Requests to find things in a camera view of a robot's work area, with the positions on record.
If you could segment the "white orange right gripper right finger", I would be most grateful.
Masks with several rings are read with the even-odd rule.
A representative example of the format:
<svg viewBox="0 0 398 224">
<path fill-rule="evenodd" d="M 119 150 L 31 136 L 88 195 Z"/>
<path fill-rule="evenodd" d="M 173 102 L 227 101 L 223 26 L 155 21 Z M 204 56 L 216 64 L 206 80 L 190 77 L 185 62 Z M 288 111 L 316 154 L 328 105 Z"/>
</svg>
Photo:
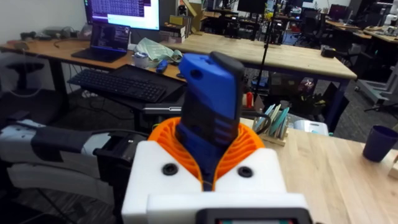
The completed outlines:
<svg viewBox="0 0 398 224">
<path fill-rule="evenodd" d="M 238 126 L 238 136 L 220 159 L 213 181 L 215 192 L 286 192 L 277 153 L 266 148 L 248 126 Z"/>
</svg>

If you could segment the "white orange right gripper left finger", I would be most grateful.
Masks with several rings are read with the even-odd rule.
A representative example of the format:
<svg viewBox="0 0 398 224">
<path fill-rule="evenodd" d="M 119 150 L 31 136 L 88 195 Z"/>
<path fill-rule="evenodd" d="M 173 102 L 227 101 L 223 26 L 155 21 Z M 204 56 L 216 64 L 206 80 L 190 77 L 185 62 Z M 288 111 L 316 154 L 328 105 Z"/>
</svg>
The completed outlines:
<svg viewBox="0 0 398 224">
<path fill-rule="evenodd" d="M 179 123 L 166 119 L 138 143 L 121 210 L 124 223 L 195 223 L 192 197 L 203 191 L 203 176 L 175 137 Z"/>
</svg>

